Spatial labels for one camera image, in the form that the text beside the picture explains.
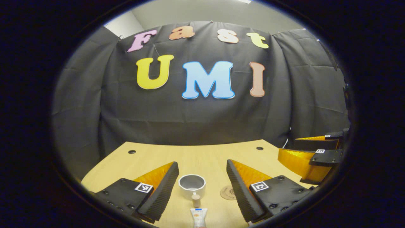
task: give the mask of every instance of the foam letter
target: foam letter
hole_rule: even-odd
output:
[[[261,37],[258,33],[247,33],[247,36],[250,36],[254,45],[261,47],[261,48],[269,48],[269,46],[265,43],[262,43],[262,40],[266,40],[264,37]]]
[[[219,61],[215,63],[211,73],[207,74],[199,62],[186,62],[183,68],[187,70],[187,79],[182,97],[185,99],[197,98],[196,84],[202,95],[207,97],[215,83],[215,91],[212,92],[213,97],[219,99],[233,98],[235,93],[230,84],[230,69],[232,67],[231,62]]]
[[[250,90],[250,95],[253,97],[264,96],[263,90],[263,71],[264,66],[257,62],[250,62],[250,67],[253,70],[253,87]]]
[[[236,37],[236,32],[227,29],[218,30],[218,39],[226,43],[237,43],[239,39]]]
[[[172,34],[170,34],[169,39],[177,40],[180,38],[188,38],[195,35],[193,32],[193,27],[191,26],[181,26],[172,30]]]
[[[159,56],[158,61],[160,61],[160,74],[156,79],[149,78],[149,65],[153,62],[152,58],[143,58],[136,62],[138,66],[138,73],[136,75],[136,81],[138,85],[143,89],[157,89],[166,84],[167,79],[169,78],[169,66],[170,60],[174,56],[164,55]]]
[[[132,43],[131,48],[128,49],[128,52],[133,52],[141,49],[143,47],[142,42],[144,44],[147,43],[151,38],[151,35],[156,35],[156,33],[157,33],[156,30],[152,30],[135,35],[134,42]]]

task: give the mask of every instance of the black fabric backdrop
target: black fabric backdrop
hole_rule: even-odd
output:
[[[194,28],[193,37],[169,40],[171,30],[188,25]],[[287,138],[349,127],[343,74],[307,30],[270,35],[220,22],[154,29],[158,33],[142,49],[127,53],[133,36],[119,40],[101,28],[63,69],[55,90],[53,127],[59,153],[77,178],[82,179],[126,141],[204,145],[265,139],[282,147]],[[239,43],[221,42],[218,29],[235,31]],[[246,36],[249,32],[265,37],[269,48],[255,46]],[[158,89],[140,88],[136,62],[153,58],[149,77],[157,78],[157,57],[167,54],[174,56],[167,83]],[[183,99],[186,70],[182,66],[191,61],[200,62],[208,73],[217,61],[232,62],[235,97],[213,98],[213,87],[207,98],[200,94],[196,99]],[[263,97],[249,93],[253,82],[250,62],[265,66]]]

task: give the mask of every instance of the ceiling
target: ceiling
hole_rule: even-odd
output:
[[[150,28],[189,21],[226,22],[270,34],[304,28],[282,11],[257,0],[250,4],[237,0],[153,0],[120,17],[106,28],[122,38]]]

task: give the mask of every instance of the hand cream tube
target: hand cream tube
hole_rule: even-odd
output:
[[[190,211],[194,219],[193,228],[206,228],[204,219],[207,214],[207,208],[191,208]]]

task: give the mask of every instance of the white cup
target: white cup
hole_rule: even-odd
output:
[[[184,175],[179,179],[179,186],[184,198],[191,200],[195,194],[202,198],[205,192],[205,179],[196,174]]]

